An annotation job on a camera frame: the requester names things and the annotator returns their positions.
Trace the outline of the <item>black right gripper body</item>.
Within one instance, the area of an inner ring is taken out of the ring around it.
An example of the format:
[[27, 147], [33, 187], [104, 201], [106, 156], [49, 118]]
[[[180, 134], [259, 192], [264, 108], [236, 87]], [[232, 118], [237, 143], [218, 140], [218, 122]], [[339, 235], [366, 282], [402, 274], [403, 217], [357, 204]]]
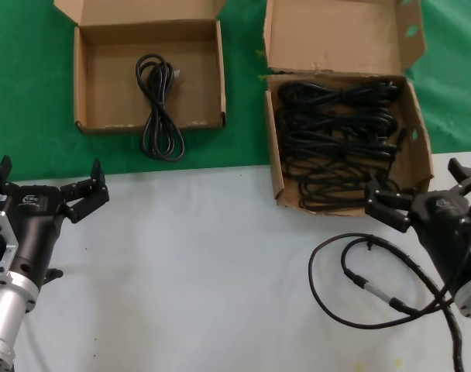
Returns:
[[417, 195], [411, 226], [451, 295], [471, 281], [471, 203], [450, 191]]

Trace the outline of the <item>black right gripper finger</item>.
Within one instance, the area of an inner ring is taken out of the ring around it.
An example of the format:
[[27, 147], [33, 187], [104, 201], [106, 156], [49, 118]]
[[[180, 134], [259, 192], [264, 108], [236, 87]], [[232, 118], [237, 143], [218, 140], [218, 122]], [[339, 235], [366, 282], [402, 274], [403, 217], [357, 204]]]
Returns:
[[409, 212], [413, 196], [394, 191], [385, 191], [374, 174], [369, 175], [365, 188], [365, 213], [383, 224], [405, 233], [411, 226], [411, 220], [401, 211]]
[[471, 168], [464, 167], [456, 158], [451, 158], [448, 171], [456, 181], [456, 185], [449, 189], [453, 194], [466, 196], [471, 193]]

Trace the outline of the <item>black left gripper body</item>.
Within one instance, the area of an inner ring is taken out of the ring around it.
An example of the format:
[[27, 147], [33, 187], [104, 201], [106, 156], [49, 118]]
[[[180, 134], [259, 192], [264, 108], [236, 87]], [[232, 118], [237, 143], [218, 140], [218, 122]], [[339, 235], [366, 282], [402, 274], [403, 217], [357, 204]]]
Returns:
[[6, 189], [9, 221], [18, 242], [10, 271], [43, 286], [53, 248], [60, 236], [64, 198], [54, 186], [17, 186]]

